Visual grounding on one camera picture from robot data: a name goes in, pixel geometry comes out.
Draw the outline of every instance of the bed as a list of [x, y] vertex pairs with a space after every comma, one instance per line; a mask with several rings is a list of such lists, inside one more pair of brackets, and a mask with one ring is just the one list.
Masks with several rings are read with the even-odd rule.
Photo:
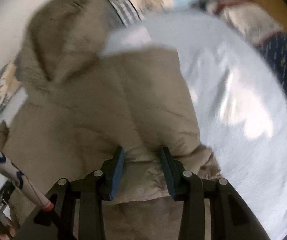
[[[17, 53], [31, 11], [43, 2], [1, 1], [0, 65]], [[8, 6], [16, 10], [10, 12]], [[177, 49], [202, 143], [212, 147], [222, 175], [269, 237], [283, 239], [287, 234], [287, 103], [271, 70], [223, 22], [197, 10], [151, 16], [117, 30], [102, 55], [151, 44]], [[26, 93], [20, 89], [0, 121], [10, 124], [25, 99]]]

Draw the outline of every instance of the white stick with blue markings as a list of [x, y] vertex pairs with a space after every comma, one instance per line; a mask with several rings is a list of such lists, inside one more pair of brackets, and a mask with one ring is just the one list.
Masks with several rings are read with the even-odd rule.
[[0, 173], [12, 180], [24, 195], [36, 206], [44, 211], [51, 211], [54, 205], [43, 195], [1, 151], [0, 151]]

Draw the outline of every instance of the brown garment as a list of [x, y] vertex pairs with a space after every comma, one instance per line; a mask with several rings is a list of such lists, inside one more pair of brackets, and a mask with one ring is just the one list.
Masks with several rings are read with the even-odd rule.
[[[104, 207], [107, 239], [176, 239], [182, 203], [168, 197], [156, 150], [168, 146], [203, 178], [218, 178], [219, 167], [200, 144], [176, 51], [98, 58], [109, 34], [106, 5], [53, 0], [32, 19], [20, 58], [29, 98], [4, 153], [46, 193], [60, 178], [81, 179], [99, 169], [121, 145], [126, 159], [118, 195]], [[23, 223], [33, 205], [19, 192], [11, 203]]]

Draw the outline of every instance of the silver rivet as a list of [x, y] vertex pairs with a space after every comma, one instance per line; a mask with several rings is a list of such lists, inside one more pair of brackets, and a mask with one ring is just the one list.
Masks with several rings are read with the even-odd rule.
[[101, 170], [98, 170], [98, 171], [95, 171], [94, 172], [94, 176], [95, 177], [100, 177], [100, 176], [102, 176], [103, 175], [103, 172], [101, 171]]
[[60, 179], [60, 180], [58, 180], [58, 185], [60, 185], [60, 186], [63, 186], [63, 185], [65, 185], [67, 183], [67, 180], [66, 179]]
[[227, 184], [228, 184], [228, 181], [227, 181], [226, 179], [222, 178], [222, 179], [219, 179], [219, 183], [220, 183], [221, 185], [227, 185]]
[[184, 171], [182, 173], [182, 175], [185, 176], [185, 177], [191, 177], [192, 176], [192, 172], [191, 171]]

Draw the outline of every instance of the metal screw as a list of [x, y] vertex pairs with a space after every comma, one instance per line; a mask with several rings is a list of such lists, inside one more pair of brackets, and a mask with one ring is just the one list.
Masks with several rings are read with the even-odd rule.
[[102, 176], [103, 175], [103, 172], [101, 171], [101, 170], [98, 170], [98, 171], [95, 171], [94, 172], [94, 176], [95, 177], [100, 177], [100, 176]]
[[182, 175], [185, 176], [185, 177], [191, 177], [192, 176], [192, 172], [191, 171], [184, 171], [182, 173]]
[[219, 179], [219, 183], [220, 183], [221, 185], [227, 185], [227, 184], [228, 184], [228, 181], [227, 181], [226, 179], [222, 178], [222, 179]]
[[58, 180], [58, 185], [60, 185], [60, 186], [63, 186], [63, 185], [65, 185], [67, 183], [67, 180], [66, 179], [60, 179], [60, 180]]

